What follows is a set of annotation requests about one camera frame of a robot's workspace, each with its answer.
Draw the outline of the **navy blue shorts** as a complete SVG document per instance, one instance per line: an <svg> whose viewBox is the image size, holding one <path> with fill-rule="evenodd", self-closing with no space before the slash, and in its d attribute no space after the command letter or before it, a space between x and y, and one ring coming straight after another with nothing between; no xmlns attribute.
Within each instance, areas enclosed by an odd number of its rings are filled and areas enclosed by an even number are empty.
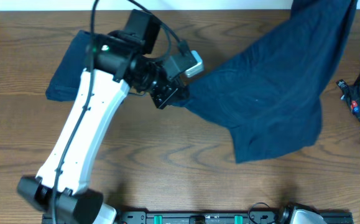
<svg viewBox="0 0 360 224"><path fill-rule="evenodd" d="M286 21L192 82L177 106L226 128L237 163L314 145L320 95L338 68L356 8L353 0L294 1Z"/></svg>

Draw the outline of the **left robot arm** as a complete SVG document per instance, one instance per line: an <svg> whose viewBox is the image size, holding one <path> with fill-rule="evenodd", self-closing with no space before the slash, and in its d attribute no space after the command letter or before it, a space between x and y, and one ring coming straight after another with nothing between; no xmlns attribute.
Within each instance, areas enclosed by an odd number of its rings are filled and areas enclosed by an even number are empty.
<svg viewBox="0 0 360 224"><path fill-rule="evenodd" d="M133 10L123 30L92 34L87 64L60 137L35 176L23 176L17 192L54 223L113 223L117 212L89 187L107 128L130 89L148 93L159 109L188 96L181 74L203 70L184 40L175 55L151 57L160 30L174 32L151 12Z"/></svg>

